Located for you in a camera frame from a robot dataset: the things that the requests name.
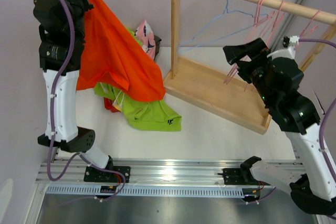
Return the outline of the orange shorts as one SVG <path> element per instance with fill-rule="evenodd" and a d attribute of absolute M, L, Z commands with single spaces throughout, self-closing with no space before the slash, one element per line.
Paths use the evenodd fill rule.
<path fill-rule="evenodd" d="M 85 13 L 85 48 L 77 90 L 98 82 L 122 90 L 140 102 L 162 100 L 165 88 L 160 67 L 143 51 L 103 0 L 89 0 Z"/>

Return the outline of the pink patterned shorts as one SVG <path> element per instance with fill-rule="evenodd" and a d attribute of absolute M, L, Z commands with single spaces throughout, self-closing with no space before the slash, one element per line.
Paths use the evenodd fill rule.
<path fill-rule="evenodd" d="M 142 49 L 154 60 L 155 57 L 155 39 L 151 26 L 145 20 L 135 30 L 135 37 L 142 43 Z"/>

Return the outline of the dark olive shorts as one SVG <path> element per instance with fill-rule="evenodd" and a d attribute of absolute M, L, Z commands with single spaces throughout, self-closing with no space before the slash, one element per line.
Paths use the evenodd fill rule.
<path fill-rule="evenodd" d="M 157 36 L 157 35 L 154 36 L 154 42 L 155 42 L 154 61 L 155 61 L 155 62 L 156 62 L 156 60 L 157 60 L 157 56 L 158 56 L 158 54 L 159 54 L 159 52 L 160 52 L 160 44 L 161 44 L 161 41 L 162 41 L 162 39 L 161 39 L 159 36 Z"/>

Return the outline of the lime green shorts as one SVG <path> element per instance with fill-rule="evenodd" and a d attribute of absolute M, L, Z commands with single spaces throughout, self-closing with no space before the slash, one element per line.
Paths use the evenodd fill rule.
<path fill-rule="evenodd" d="M 132 37 L 142 46 L 135 37 L 135 31 L 130 31 Z M 94 93 L 100 97 L 113 101 L 113 105 L 121 107 L 128 124 L 142 131 L 179 132 L 182 129 L 182 116 L 171 109 L 164 100 L 153 102 L 139 102 L 123 91 L 106 83 L 99 82 L 94 87 Z"/>

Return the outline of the yellow shorts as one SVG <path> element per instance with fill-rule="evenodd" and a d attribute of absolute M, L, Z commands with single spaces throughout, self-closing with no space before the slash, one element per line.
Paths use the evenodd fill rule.
<path fill-rule="evenodd" d="M 114 106 L 113 106 L 113 110 L 116 111 L 116 112 L 117 112 L 117 111 L 121 111 L 121 107 L 118 106 L 118 105 L 114 105 Z"/>

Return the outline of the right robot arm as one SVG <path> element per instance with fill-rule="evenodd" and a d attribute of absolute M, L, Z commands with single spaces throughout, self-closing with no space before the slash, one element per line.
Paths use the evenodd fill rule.
<path fill-rule="evenodd" d="M 294 175 L 257 156 L 240 165 L 240 179 L 264 182 L 287 193 L 307 214 L 335 218 L 335 162 L 324 139 L 327 118 L 299 93 L 303 71 L 296 60 L 299 36 L 285 37 L 283 48 L 271 51 L 261 38 L 223 48 L 227 62 L 237 65 L 239 76 L 252 84 L 269 115 L 299 153 L 305 172 Z"/>

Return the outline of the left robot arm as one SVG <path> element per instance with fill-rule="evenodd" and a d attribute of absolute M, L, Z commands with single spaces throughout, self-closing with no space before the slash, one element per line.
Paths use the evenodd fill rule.
<path fill-rule="evenodd" d="M 96 166 L 95 175 L 108 182 L 114 176 L 113 159 L 95 143 L 94 130 L 78 127 L 76 86 L 85 48 L 85 13 L 93 9 L 88 0 L 34 0 L 39 21 L 40 67 L 47 89 L 48 121 L 40 145 L 80 153 Z"/>

